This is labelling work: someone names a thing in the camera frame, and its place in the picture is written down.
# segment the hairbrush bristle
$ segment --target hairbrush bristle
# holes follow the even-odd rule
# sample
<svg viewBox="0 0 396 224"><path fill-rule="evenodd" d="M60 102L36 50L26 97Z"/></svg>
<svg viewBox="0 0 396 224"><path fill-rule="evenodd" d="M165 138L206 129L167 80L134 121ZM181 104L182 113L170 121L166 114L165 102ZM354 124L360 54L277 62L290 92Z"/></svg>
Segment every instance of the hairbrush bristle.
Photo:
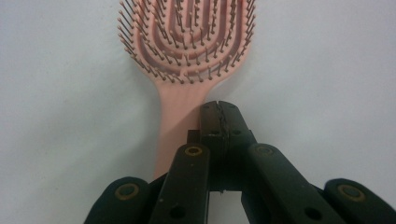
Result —
<svg viewBox="0 0 396 224"><path fill-rule="evenodd" d="M146 75L202 83L241 63L253 36L254 2L125 0L119 37Z"/></svg>

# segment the hairbrush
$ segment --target hairbrush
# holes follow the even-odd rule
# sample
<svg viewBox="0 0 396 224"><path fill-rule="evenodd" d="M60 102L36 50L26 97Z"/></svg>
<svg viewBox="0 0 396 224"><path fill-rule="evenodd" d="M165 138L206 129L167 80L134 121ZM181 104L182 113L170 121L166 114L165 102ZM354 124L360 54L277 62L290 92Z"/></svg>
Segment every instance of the hairbrush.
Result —
<svg viewBox="0 0 396 224"><path fill-rule="evenodd" d="M162 119L155 177L166 173L199 105L246 59L254 0L124 0L119 37L156 86Z"/></svg>

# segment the white surface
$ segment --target white surface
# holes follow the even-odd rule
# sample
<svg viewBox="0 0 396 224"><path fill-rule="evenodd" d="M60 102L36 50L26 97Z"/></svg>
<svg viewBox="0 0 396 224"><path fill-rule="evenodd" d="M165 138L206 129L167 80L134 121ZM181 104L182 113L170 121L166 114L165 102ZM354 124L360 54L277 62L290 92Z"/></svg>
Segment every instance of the white surface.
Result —
<svg viewBox="0 0 396 224"><path fill-rule="evenodd" d="M396 3L256 5L254 48L208 101L238 105L311 183L350 178L396 207ZM0 223L82 223L113 180L151 180L159 99L119 8L0 3ZM247 223L237 196L215 196L209 223Z"/></svg>

